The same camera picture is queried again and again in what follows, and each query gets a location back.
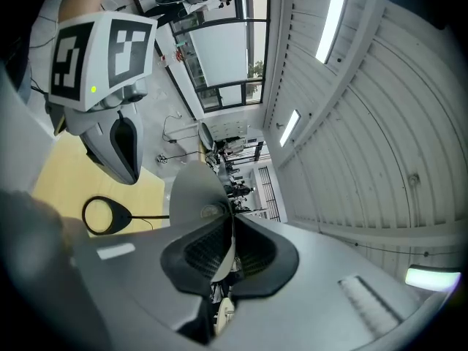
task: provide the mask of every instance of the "ceiling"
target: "ceiling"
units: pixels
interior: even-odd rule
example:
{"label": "ceiling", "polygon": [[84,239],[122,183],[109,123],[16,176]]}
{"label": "ceiling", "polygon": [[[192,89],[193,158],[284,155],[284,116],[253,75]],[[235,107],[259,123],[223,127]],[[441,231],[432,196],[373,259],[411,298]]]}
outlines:
{"label": "ceiling", "polygon": [[[284,0],[265,138],[288,219],[400,280],[410,264],[456,267],[468,209],[457,43],[388,0],[348,0],[324,65],[314,55],[329,1]],[[301,119],[281,148],[276,124],[293,109]]]}

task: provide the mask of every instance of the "metal railing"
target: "metal railing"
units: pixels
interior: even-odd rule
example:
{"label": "metal railing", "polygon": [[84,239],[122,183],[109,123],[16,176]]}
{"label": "metal railing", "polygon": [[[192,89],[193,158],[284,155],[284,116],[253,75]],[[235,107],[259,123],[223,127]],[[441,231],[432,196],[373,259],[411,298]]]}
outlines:
{"label": "metal railing", "polygon": [[270,173],[268,172],[268,168],[261,167],[258,171],[260,172],[263,191],[265,192],[266,203],[268,205],[269,219],[281,222],[281,219],[279,218],[278,205],[276,204],[275,193],[273,192],[273,186],[271,185]]}

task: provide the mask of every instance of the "glass wall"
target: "glass wall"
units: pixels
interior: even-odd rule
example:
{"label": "glass wall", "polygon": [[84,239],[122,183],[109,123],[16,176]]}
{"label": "glass wall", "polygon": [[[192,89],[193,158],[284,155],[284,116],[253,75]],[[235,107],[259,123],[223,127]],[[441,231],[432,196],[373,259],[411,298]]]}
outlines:
{"label": "glass wall", "polygon": [[205,112],[262,102],[269,4],[232,0],[171,23]]}

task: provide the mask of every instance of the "window frame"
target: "window frame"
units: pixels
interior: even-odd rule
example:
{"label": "window frame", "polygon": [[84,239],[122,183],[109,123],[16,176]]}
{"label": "window frame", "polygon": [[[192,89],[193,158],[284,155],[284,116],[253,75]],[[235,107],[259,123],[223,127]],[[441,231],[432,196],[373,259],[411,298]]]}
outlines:
{"label": "window frame", "polygon": [[[256,105],[256,104],[262,104],[263,103],[263,94],[264,94],[264,91],[265,91],[265,74],[266,74],[267,57],[268,57],[268,43],[270,41],[271,0],[267,0],[266,19],[244,18],[244,15],[243,15],[243,12],[242,12],[242,0],[234,0],[234,2],[235,2],[235,18],[224,18],[224,19],[221,19],[221,20],[213,20],[213,21],[209,21],[207,23],[204,23],[202,25],[198,25],[198,26],[195,26],[195,27],[191,27],[191,28],[184,29],[184,30],[179,30],[179,31],[175,31],[174,25],[173,25],[172,22],[169,24],[170,30],[171,30],[171,32],[173,34],[173,37],[174,37],[174,40],[178,41],[178,39],[177,39],[178,35],[186,34],[188,32],[195,31],[195,30],[198,30],[198,29],[204,29],[205,27],[218,26],[218,25],[224,25],[224,24],[229,24],[229,23],[239,23],[239,22],[265,22],[266,23],[266,28],[265,28],[265,30],[266,30],[266,33],[265,33],[265,53],[263,54],[263,73],[262,73],[261,77],[251,78],[251,79],[247,79],[247,80],[240,80],[240,81],[230,82],[230,83],[222,83],[222,84],[217,84],[217,85],[213,85],[213,86],[196,86],[195,82],[193,80],[193,77],[191,76],[192,71],[190,70],[186,60],[184,59],[182,61],[184,63],[185,69],[186,69],[186,71],[187,71],[187,73],[189,75],[190,81],[192,83],[192,86],[193,86],[193,88],[195,90],[195,93],[196,93],[196,95],[198,97],[198,101],[200,102],[200,105],[201,105],[204,113],[216,112],[218,110],[225,110],[225,109],[230,109],[230,108],[234,108],[234,107],[244,107],[244,106],[247,106],[247,105]],[[253,82],[261,82],[262,92],[261,92],[261,95],[260,95],[260,100],[258,102],[251,102],[251,103],[247,104],[246,103],[246,84],[247,83],[253,83]],[[222,99],[221,99],[221,96],[219,94],[219,89],[223,88],[223,87],[237,86],[237,85],[241,85],[241,92],[242,92],[241,102],[238,103],[238,104],[234,104],[234,105],[226,105],[226,106],[222,105]],[[206,90],[213,89],[213,88],[216,88],[216,94],[218,95],[218,106],[217,107],[208,107],[208,108],[206,108],[203,105],[203,102],[201,101],[198,93],[201,92],[201,91],[206,91]]]}

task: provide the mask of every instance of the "wooden floor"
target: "wooden floor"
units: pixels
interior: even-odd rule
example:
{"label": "wooden floor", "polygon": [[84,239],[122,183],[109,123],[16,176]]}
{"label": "wooden floor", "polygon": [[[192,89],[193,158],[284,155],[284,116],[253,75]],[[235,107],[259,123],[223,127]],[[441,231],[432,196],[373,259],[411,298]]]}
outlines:
{"label": "wooden floor", "polygon": [[[33,196],[53,206],[62,216],[81,219],[84,203],[94,195],[103,195],[127,207],[137,215],[162,214],[164,181],[146,169],[133,186],[120,184],[100,170],[87,156],[79,137],[62,133],[45,163]],[[89,205],[86,219],[96,231],[107,228],[110,210],[99,202]],[[161,220],[151,224],[134,219],[119,233],[136,233],[161,227]]]}

